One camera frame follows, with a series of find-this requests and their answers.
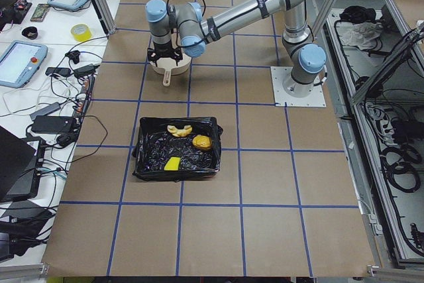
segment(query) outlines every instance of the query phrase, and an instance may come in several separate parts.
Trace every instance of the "smartphone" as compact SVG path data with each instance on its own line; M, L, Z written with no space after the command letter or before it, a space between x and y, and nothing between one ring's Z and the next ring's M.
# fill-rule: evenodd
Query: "smartphone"
M32 17L30 21L40 23L44 20L45 16L47 15L48 10L50 9L50 6L46 3L39 3L37 7L35 8L34 13L32 14Z

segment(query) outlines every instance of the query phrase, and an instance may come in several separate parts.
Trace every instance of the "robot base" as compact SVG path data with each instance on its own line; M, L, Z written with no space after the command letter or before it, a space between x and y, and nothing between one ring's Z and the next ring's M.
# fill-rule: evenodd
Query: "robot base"
M283 87L284 80L290 76L292 67L271 67L272 87L276 106L288 107L326 107L323 89L320 85L314 86L306 97L295 97L287 93Z

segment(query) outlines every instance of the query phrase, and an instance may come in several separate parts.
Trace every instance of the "floor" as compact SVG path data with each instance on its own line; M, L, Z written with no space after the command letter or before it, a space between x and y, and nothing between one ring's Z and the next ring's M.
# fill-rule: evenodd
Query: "floor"
M89 110L109 134L71 167L44 257L51 275L364 275L373 260L327 88L324 109L274 106L270 66L291 64L283 15L209 44L164 87L146 63L147 1L121 0ZM206 0L206 17L241 1ZM132 175L141 117L200 116L223 128L215 177ZM86 118L76 158L104 134Z

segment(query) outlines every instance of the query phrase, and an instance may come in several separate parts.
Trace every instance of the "power adapter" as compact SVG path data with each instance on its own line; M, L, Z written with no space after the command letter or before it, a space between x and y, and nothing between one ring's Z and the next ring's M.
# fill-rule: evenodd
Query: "power adapter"
M100 64L88 64L87 66L82 66L78 69L74 70L74 76L76 78L83 78L84 76L90 76L95 73L96 69L100 66Z
M78 139L77 133L65 133L61 134L56 138L56 143L62 148L65 148L71 145L73 142L76 142Z

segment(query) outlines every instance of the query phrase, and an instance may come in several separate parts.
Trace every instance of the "black plastic bag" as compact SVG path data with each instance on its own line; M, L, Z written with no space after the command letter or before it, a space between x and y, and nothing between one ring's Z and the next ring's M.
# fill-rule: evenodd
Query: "black plastic bag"
M186 137L174 137L168 132L168 125L179 129L191 125L193 130ZM143 117L132 154L136 158L133 175L148 181L198 180L214 176L221 162L222 132L214 117ZM196 135L210 137L212 149L195 148L192 140ZM171 157L181 158L178 170L164 170Z

